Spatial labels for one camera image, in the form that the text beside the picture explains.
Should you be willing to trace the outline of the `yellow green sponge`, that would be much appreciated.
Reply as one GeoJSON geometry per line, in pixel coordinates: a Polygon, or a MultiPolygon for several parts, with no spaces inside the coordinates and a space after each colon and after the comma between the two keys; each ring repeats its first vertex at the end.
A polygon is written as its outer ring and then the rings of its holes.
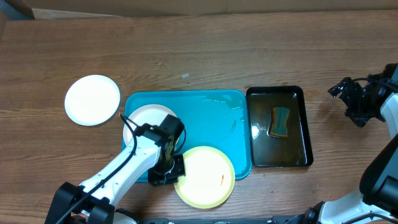
{"type": "Polygon", "coordinates": [[[269,135],[276,138],[288,137],[288,121],[290,110],[286,107],[274,107],[271,113],[269,135]]]}

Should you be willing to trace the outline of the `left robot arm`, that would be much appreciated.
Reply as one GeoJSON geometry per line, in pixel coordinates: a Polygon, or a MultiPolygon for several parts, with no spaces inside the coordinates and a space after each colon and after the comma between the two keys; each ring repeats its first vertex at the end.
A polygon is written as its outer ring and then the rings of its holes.
{"type": "Polygon", "coordinates": [[[96,175],[80,185],[69,182],[56,191],[46,223],[135,223],[116,206],[142,174],[153,186],[175,184],[185,175],[177,139],[186,134],[181,120],[166,115],[158,126],[139,126],[120,116],[130,130],[129,145],[96,175]]]}

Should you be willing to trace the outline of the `yellow green plate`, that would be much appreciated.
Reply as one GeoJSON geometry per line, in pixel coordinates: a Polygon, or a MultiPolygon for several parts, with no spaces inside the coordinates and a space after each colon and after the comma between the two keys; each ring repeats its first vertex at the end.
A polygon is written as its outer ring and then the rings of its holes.
{"type": "Polygon", "coordinates": [[[174,185],[178,196],[189,206],[215,208],[231,195],[235,172],[229,158],[210,146],[198,146],[183,153],[185,175],[174,185]]]}

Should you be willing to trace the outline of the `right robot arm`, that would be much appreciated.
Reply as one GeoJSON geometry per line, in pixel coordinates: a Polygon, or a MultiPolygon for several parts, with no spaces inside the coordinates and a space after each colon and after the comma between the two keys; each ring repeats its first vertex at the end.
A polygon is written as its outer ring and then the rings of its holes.
{"type": "Polygon", "coordinates": [[[387,123],[391,141],[362,175],[358,190],[332,202],[320,202],[289,223],[397,223],[397,64],[370,74],[365,86],[346,77],[328,92],[347,106],[345,115],[358,127],[371,118],[387,123]]]}

